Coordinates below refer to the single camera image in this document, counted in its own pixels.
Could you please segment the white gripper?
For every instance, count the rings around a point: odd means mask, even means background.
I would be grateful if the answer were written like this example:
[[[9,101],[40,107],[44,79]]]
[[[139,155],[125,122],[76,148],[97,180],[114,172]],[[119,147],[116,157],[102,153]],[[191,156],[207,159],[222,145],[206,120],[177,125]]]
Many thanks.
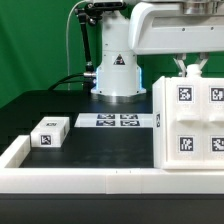
[[[200,53],[200,69],[208,52],[224,51],[224,2],[217,11],[186,14],[182,2],[140,2],[131,13],[128,44],[137,55],[176,54],[178,75],[186,76],[185,53]]]

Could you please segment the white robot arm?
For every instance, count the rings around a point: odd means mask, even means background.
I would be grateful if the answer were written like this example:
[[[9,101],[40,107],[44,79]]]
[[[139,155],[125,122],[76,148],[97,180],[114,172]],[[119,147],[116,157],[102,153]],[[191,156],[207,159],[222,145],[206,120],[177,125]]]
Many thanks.
[[[126,102],[146,93],[139,55],[224,51],[224,0],[90,0],[102,13],[102,62],[94,97]]]

